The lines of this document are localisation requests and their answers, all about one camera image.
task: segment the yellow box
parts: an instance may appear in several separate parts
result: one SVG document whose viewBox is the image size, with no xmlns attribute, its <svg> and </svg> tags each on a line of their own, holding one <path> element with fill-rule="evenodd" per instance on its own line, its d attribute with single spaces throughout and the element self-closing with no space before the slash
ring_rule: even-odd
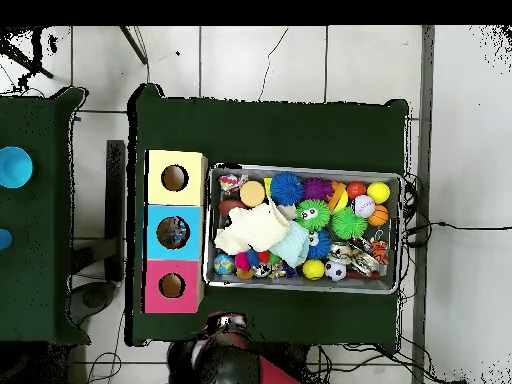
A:
<svg viewBox="0 0 512 384">
<path fill-rule="evenodd" d="M 149 155 L 149 169 L 145 171 L 148 173 L 149 204 L 203 205 L 208 160 L 201 153 L 148 150 L 147 154 Z M 173 165 L 178 166 L 185 174 L 186 184 L 177 191 L 171 191 L 164 186 L 164 172 Z"/>
</svg>

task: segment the green table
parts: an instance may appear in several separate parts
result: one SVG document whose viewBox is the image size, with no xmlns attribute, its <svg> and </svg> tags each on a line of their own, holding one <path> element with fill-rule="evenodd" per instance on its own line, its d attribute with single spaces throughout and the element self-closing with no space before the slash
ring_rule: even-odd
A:
<svg viewBox="0 0 512 384">
<path fill-rule="evenodd" d="M 0 97 L 0 148 L 19 146 L 34 164 L 20 189 L 0 187 L 0 228 L 13 235 L 0 252 L 0 341 L 83 344 L 66 316 L 71 268 L 69 128 L 83 89 L 49 99 Z"/>
<path fill-rule="evenodd" d="M 294 104 L 163 98 L 142 84 L 128 103 L 127 238 L 129 262 L 126 341 L 188 338 L 209 313 L 243 312 L 256 341 L 298 344 L 379 343 L 394 350 L 397 294 L 279 292 L 206 287 L 192 315 L 142 314 L 140 281 L 144 151 L 201 152 L 209 163 L 404 172 L 403 100 L 389 105 Z"/>
</svg>

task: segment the pink box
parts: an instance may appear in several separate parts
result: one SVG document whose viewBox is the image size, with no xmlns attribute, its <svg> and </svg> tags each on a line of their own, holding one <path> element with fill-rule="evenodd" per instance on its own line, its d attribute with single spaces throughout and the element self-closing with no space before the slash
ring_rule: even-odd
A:
<svg viewBox="0 0 512 384">
<path fill-rule="evenodd" d="M 199 261 L 148 260 L 144 290 L 144 313 L 193 314 L 203 297 Z M 165 297 L 160 291 L 160 280 L 167 274 L 178 274 L 185 283 L 179 297 Z"/>
</svg>

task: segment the white baseball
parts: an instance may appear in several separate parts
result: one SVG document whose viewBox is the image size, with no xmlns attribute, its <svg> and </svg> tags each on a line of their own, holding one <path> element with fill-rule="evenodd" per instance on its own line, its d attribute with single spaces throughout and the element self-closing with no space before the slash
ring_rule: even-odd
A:
<svg viewBox="0 0 512 384">
<path fill-rule="evenodd" d="M 370 197 L 362 194 L 356 197 L 355 214 L 361 218 L 368 218 L 375 212 L 375 201 Z"/>
</svg>

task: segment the cyan cup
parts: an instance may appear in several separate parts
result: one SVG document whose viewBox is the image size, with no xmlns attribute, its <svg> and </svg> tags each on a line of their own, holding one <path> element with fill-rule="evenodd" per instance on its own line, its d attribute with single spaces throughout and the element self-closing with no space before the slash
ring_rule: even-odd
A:
<svg viewBox="0 0 512 384">
<path fill-rule="evenodd" d="M 4 228 L 0 228 L 0 252 L 12 244 L 12 234 Z"/>
<path fill-rule="evenodd" d="M 20 147 L 4 147 L 0 150 L 0 185 L 6 188 L 20 188 L 30 177 L 34 167 L 32 159 Z"/>
</svg>

